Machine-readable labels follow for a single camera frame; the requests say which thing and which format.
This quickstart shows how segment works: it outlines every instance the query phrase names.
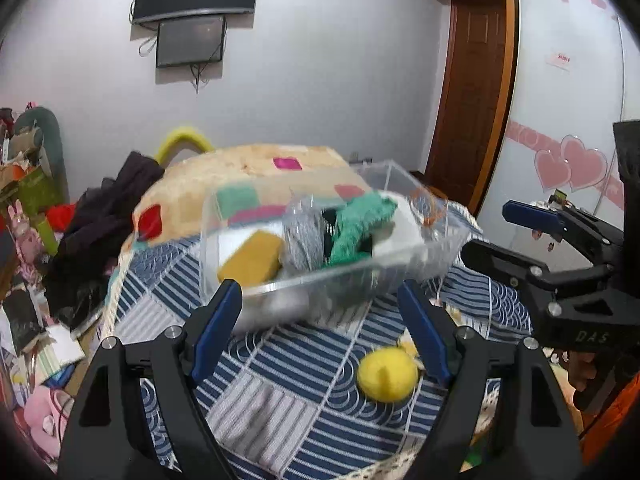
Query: transparent acrylic box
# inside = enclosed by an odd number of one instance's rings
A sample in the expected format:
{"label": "transparent acrylic box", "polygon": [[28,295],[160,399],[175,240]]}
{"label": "transparent acrylic box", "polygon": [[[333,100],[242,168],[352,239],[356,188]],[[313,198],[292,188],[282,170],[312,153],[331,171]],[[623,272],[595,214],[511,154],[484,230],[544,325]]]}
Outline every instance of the transparent acrylic box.
{"label": "transparent acrylic box", "polygon": [[[287,171],[282,176],[239,180],[212,189],[204,202],[200,245],[200,293],[207,304],[218,289],[221,236],[237,229],[260,228],[278,221],[291,200],[312,195],[328,204],[344,203],[348,195],[368,190],[390,191],[414,203],[441,208],[433,224],[422,226],[424,244],[353,264],[327,267],[292,278],[276,279],[242,290],[242,309],[260,308],[267,298],[288,292],[308,301],[316,312],[333,311],[360,304],[378,294],[395,292],[403,280],[419,282],[444,276],[455,261],[469,230],[451,214],[446,201],[425,187],[393,161],[327,168],[315,171]],[[229,208],[226,202],[253,201],[257,207]]]}

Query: paper sign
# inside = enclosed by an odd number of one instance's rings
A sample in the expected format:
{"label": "paper sign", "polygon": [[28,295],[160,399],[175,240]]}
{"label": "paper sign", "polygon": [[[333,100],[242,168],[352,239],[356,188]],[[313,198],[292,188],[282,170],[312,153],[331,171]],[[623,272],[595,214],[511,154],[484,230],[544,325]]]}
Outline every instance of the paper sign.
{"label": "paper sign", "polygon": [[567,54],[558,52],[556,54],[552,54],[551,56],[548,56],[545,59],[545,61],[549,65],[557,66],[558,68],[561,68],[562,70],[567,70],[567,72],[569,72],[569,63],[571,59],[569,58],[569,56],[567,56]]}

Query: yellow lemon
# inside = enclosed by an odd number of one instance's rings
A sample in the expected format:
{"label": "yellow lemon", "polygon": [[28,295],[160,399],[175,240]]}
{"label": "yellow lemon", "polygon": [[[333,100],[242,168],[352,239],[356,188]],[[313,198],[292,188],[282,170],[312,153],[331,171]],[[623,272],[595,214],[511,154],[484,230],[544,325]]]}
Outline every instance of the yellow lemon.
{"label": "yellow lemon", "polygon": [[364,356],[356,375],[358,386],[378,402],[398,402],[418,383],[418,368],[404,350],[391,346]]}

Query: orange cloth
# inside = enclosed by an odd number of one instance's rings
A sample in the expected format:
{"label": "orange cloth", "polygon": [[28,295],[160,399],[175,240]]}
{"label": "orange cloth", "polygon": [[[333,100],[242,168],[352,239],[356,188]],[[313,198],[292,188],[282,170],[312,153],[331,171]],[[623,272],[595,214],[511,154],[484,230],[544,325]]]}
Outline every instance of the orange cloth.
{"label": "orange cloth", "polygon": [[[585,464],[596,458],[611,440],[620,422],[626,417],[634,400],[636,400],[638,392],[640,392],[640,374],[636,375],[625,389],[620,392],[618,398],[585,435],[582,440],[582,459]],[[593,420],[593,417],[583,414],[582,420],[586,428]]]}

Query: pink plush toy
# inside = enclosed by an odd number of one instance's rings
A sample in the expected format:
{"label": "pink plush toy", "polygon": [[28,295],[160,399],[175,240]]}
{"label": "pink plush toy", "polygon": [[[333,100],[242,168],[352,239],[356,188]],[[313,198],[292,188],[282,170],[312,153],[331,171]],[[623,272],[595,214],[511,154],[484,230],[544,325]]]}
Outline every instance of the pink plush toy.
{"label": "pink plush toy", "polygon": [[33,263],[44,251],[44,245],[36,229],[29,224],[27,215],[22,212],[19,200],[15,201],[15,210],[11,206],[7,210],[15,237],[15,251],[20,259],[20,273],[27,282],[34,285],[38,281],[38,271]]}
{"label": "pink plush toy", "polygon": [[31,438],[54,460],[60,456],[60,442],[72,406],[73,399],[68,393],[46,386],[36,386],[24,405],[24,421],[30,428]]}

